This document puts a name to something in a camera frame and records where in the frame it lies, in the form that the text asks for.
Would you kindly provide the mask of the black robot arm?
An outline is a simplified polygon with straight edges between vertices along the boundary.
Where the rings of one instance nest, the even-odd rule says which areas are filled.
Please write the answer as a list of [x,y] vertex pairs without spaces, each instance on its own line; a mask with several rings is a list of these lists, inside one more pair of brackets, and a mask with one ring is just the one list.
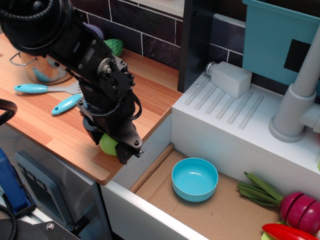
[[82,124],[98,143],[103,135],[117,144],[121,164],[141,153],[142,139],[133,121],[142,106],[133,92],[134,76],[125,63],[83,23],[68,0],[3,0],[0,25],[17,50],[49,56],[79,82],[77,102]]

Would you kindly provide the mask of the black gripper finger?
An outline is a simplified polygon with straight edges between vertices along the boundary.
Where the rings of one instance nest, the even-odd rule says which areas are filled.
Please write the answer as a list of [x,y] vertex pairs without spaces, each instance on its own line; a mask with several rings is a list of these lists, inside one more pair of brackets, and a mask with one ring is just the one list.
[[132,149],[125,143],[118,143],[115,146],[115,152],[121,164],[127,164],[128,160],[133,156]]
[[90,136],[92,141],[96,144],[100,144],[100,140],[103,136],[103,133],[99,131],[94,125],[91,124],[90,120],[87,118],[83,118],[82,125],[86,130],[87,134]]

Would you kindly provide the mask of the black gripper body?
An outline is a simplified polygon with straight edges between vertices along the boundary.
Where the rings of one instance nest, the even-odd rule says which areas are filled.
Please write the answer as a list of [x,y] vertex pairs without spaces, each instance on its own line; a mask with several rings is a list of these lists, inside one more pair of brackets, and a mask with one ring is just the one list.
[[94,109],[84,99],[79,100],[76,105],[83,118],[89,119],[100,132],[109,135],[118,144],[124,143],[130,146],[133,156],[141,155],[143,141],[133,121],[140,117],[142,105],[135,94],[127,94],[114,106],[110,101],[107,102],[106,106],[109,109],[105,112]]

